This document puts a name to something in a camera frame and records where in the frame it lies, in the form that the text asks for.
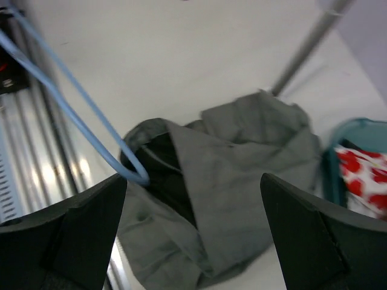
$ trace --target gray garment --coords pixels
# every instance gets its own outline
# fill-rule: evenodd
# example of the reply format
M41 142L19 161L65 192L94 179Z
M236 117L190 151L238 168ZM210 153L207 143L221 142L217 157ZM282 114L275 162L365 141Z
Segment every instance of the gray garment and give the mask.
M243 271L272 243L259 183L274 173L313 189L320 160L306 113L261 91L208 109L179 126L148 120L125 137L135 151L169 132L197 229L130 184L118 237L147 290L190 290Z

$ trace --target white surface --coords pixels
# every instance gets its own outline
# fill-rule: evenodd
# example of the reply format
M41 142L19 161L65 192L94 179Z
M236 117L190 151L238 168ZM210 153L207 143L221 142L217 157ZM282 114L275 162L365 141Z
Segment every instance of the white surface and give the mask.
M147 118L183 124L202 109L268 88L319 15L311 0L30 2L47 41L122 135ZM309 113L324 144L347 118L387 119L384 102L336 33L313 59L306 69L313 74L306 73L310 77L299 80L285 99ZM80 97L63 78L59 82L117 154ZM86 150L96 181L112 172L88 145ZM285 289L275 250L211 289Z

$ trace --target crumpled gray fabric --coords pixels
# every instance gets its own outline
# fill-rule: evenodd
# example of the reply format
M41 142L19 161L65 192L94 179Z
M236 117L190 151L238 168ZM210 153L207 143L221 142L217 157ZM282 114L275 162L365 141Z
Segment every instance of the crumpled gray fabric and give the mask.
M169 132L197 229L129 184L118 237L147 290L190 290L239 274L272 243L259 183L273 173L311 191L320 145L309 119L261 91L208 109L187 126L154 119L125 137L134 151Z

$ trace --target red and white cloth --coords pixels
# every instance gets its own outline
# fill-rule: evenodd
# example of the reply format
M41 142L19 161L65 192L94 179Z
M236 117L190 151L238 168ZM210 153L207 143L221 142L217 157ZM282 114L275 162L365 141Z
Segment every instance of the red and white cloth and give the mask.
M350 194L348 208L384 218L387 216L387 154L338 147L343 180Z

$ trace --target metal pole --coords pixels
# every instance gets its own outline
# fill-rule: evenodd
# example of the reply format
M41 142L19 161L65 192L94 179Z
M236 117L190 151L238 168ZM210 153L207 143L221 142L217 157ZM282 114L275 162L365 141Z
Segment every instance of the metal pole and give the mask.
M348 8L352 2L354 2L354 0L335 0L332 6L322 15L318 23L302 43L299 51L287 65L278 81L274 84L272 94L275 97L277 97L289 84L289 81L295 76L303 63L322 42L322 39L334 27L340 17L343 16L345 9Z

